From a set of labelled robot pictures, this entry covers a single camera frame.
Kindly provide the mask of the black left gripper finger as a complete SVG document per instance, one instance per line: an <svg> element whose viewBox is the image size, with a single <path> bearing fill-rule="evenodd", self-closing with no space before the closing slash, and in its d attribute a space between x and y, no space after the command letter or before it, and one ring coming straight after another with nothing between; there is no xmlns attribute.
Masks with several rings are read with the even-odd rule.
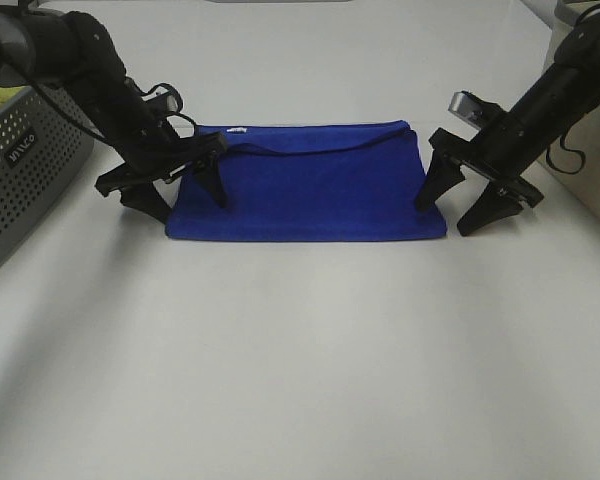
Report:
<svg viewBox="0 0 600 480"><path fill-rule="evenodd" d="M171 214L171 207L159 194L153 184L138 184L120 190L121 204L139 211L165 225Z"/></svg>
<svg viewBox="0 0 600 480"><path fill-rule="evenodd" d="M193 165L192 172L196 183L207 192L214 203L220 208L226 208L228 197L222 183L218 157L209 154L198 159Z"/></svg>

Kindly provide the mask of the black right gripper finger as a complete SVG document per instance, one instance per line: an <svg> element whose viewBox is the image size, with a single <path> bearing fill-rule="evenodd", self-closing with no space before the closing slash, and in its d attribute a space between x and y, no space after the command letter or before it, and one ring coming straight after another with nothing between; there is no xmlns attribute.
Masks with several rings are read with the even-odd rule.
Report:
<svg viewBox="0 0 600 480"><path fill-rule="evenodd" d="M457 229L462 236L469 236L493 222L518 215L522 210L522 205L506 188L489 183L458 221Z"/></svg>
<svg viewBox="0 0 600 480"><path fill-rule="evenodd" d="M465 180L461 166L446 152L434 150L425 181L414 206L417 210L429 210L447 191Z"/></svg>

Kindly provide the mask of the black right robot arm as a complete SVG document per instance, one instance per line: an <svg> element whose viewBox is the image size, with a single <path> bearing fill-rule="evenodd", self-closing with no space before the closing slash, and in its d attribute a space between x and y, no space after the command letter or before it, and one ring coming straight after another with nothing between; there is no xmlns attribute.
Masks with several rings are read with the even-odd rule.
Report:
<svg viewBox="0 0 600 480"><path fill-rule="evenodd" d="M515 103L505 110L468 92L459 91L451 113L476 128L465 140L443 128L429 139L432 159L414 200L420 212L464 181L469 168L488 181L482 194L457 223L463 236L534 208L543 194L523 172L554 142L600 105L600 4L580 14L558 45L552 63Z"/></svg>

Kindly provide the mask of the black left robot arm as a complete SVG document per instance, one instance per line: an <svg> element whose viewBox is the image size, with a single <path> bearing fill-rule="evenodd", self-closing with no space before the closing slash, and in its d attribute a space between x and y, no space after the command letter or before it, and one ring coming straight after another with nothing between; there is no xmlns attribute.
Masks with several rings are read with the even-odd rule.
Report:
<svg viewBox="0 0 600 480"><path fill-rule="evenodd" d="M227 194L218 160L228 145L220 133L180 136L170 118L183 100L168 83L142 90L128 76L107 29L92 15L0 5L0 87L28 85L53 109L47 89L64 90L91 122L69 124L112 147L123 162L95 183L102 196L117 191L123 206L166 222L171 213L154 186L185 174L221 208Z"/></svg>

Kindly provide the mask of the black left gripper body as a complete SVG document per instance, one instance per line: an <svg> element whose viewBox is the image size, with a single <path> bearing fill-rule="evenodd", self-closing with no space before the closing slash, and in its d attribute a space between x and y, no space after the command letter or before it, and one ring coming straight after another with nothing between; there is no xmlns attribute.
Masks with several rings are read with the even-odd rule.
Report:
<svg viewBox="0 0 600 480"><path fill-rule="evenodd" d="M122 163L100 175L95 187L108 196L123 187L170 183L185 173L193 174L194 163L209 154L218 157L228 150L221 133L194 134L182 137L170 123L182 113L157 116L145 99L113 99L93 105L93 124L105 142L119 154Z"/></svg>

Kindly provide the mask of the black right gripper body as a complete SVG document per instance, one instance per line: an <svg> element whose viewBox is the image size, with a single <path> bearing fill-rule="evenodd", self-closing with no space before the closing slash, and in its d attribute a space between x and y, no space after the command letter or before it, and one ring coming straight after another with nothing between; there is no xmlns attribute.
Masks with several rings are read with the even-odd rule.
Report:
<svg viewBox="0 0 600 480"><path fill-rule="evenodd" d="M429 138L434 150L446 152L456 163L472 170L494 183L506 188L510 195L530 207L543 199L543 194L522 178L529 166L524 153L517 148L525 143L526 132L509 112L491 107L493 120L475 136L465 140L443 128L438 128Z"/></svg>

